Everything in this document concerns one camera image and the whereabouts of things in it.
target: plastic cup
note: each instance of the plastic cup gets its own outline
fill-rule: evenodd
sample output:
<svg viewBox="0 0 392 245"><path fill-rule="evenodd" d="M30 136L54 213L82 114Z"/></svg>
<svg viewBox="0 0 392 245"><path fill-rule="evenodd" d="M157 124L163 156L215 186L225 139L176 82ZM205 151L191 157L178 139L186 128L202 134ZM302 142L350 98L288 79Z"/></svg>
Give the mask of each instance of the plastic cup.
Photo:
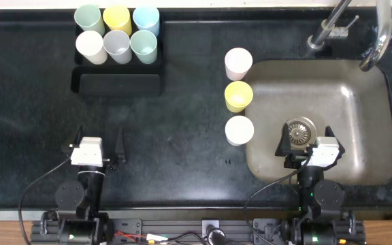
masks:
<svg viewBox="0 0 392 245"><path fill-rule="evenodd" d="M156 37L160 33L160 12L156 7L138 7L133 13L134 23L139 30L147 30Z"/></svg>
<svg viewBox="0 0 392 245"><path fill-rule="evenodd" d="M103 21L112 31L124 31L128 36L133 32L129 10L123 5L107 7L103 11Z"/></svg>
<svg viewBox="0 0 392 245"><path fill-rule="evenodd" d="M226 107L231 112L241 112L253 99L253 90L242 81L230 83L225 89Z"/></svg>
<svg viewBox="0 0 392 245"><path fill-rule="evenodd" d="M225 126L226 139L233 146L240 146L249 142L253 133L253 124L245 116L234 116L228 120Z"/></svg>
<svg viewBox="0 0 392 245"><path fill-rule="evenodd" d="M131 37L131 49L145 64L152 64L157 59L157 38L154 33L142 30L136 31Z"/></svg>
<svg viewBox="0 0 392 245"><path fill-rule="evenodd" d="M103 48L119 64L128 63L133 57L129 37L124 31L110 31L103 37Z"/></svg>
<svg viewBox="0 0 392 245"><path fill-rule="evenodd" d="M233 48L225 55L226 76L238 81L244 78L252 67L252 55L244 48Z"/></svg>
<svg viewBox="0 0 392 245"><path fill-rule="evenodd" d="M105 33L101 10L96 5L87 4L79 7L73 17L84 31L96 31L101 35Z"/></svg>
<svg viewBox="0 0 392 245"><path fill-rule="evenodd" d="M76 49L90 62L100 65L107 60L107 52L103 49L101 34L96 31L81 33L75 42Z"/></svg>

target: sink drain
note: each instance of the sink drain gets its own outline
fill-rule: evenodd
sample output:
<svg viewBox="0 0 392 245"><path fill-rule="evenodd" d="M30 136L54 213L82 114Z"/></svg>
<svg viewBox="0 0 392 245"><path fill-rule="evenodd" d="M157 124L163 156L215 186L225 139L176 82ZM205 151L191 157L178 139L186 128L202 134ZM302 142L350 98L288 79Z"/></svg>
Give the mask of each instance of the sink drain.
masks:
<svg viewBox="0 0 392 245"><path fill-rule="evenodd" d="M287 121L290 132L291 147L304 149L307 144L313 144L316 140L316 127L312 121L306 117L292 118Z"/></svg>

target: sink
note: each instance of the sink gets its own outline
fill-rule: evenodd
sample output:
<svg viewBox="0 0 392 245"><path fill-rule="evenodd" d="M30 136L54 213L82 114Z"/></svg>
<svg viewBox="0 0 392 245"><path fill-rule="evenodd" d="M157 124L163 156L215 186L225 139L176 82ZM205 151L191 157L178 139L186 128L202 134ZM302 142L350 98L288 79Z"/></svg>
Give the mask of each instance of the sink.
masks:
<svg viewBox="0 0 392 245"><path fill-rule="evenodd" d="M284 158L274 154L283 124L305 118L308 121L303 125L292 126L303 130L294 135L303 138L291 137L295 147L324 136L329 125L346 149L338 164L325 171L326 179L363 185L391 181L392 115L387 80L379 68L363 72L359 63L261 61L249 70L244 81L252 87L254 97L245 114L253 122L255 134L247 143L246 155L257 178L271 182L292 172L284 168Z"/></svg>

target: black tray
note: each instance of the black tray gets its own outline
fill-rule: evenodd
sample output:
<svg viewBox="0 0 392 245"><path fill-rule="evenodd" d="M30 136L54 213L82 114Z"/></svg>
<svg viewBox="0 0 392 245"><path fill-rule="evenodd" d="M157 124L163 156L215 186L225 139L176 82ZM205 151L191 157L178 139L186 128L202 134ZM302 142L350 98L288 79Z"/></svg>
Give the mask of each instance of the black tray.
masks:
<svg viewBox="0 0 392 245"><path fill-rule="evenodd" d="M137 25L132 22L133 34ZM110 29L105 25L105 34ZM101 65L94 65L75 49L75 64L72 71L71 91L80 95L100 97L154 97L161 94L163 83L163 44L161 43L162 23L157 37L157 59L152 64L143 64L133 55L127 64L118 64L110 55ZM76 35L83 30L77 25Z"/></svg>

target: wooden floor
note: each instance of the wooden floor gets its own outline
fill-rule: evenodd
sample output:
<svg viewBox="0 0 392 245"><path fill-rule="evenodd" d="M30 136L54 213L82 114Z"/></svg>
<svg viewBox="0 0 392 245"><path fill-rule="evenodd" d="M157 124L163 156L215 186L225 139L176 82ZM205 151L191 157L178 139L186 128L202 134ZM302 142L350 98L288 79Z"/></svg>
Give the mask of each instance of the wooden floor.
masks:
<svg viewBox="0 0 392 245"><path fill-rule="evenodd" d="M367 245L392 245L392 220L367 220L365 232ZM27 234L31 222L24 222ZM0 221L0 244L25 245L18 221Z"/></svg>

